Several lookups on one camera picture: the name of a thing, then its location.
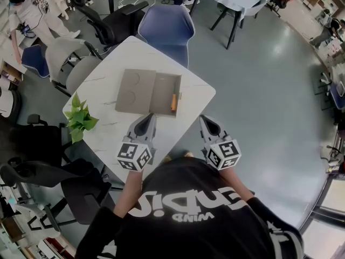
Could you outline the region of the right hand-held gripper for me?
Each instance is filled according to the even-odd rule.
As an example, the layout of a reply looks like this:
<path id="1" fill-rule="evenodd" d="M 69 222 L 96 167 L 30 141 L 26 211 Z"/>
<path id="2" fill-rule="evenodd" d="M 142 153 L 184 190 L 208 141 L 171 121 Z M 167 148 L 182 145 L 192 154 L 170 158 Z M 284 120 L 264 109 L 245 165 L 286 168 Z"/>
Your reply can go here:
<path id="1" fill-rule="evenodd" d="M 205 146 L 202 149 L 205 161 L 218 171 L 234 167 L 241 157 L 237 140 L 229 135 L 221 138 L 224 126 L 213 117 L 200 115 L 199 124 L 202 138 L 205 142 Z M 219 138 L 209 142 L 209 135 Z"/>

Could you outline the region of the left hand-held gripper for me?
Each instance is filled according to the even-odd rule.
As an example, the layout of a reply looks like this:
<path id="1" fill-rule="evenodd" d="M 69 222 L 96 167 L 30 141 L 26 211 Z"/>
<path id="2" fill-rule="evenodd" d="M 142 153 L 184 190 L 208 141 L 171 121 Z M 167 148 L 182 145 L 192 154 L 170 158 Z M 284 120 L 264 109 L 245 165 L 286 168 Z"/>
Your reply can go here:
<path id="1" fill-rule="evenodd" d="M 151 141 L 156 133 L 156 115 L 147 114 L 135 120 L 128 129 L 128 137 L 124 137 L 116 151 L 116 160 L 126 170 L 141 173 L 144 167 L 153 163 L 156 149 Z M 146 142 L 135 140 L 144 137 Z"/>

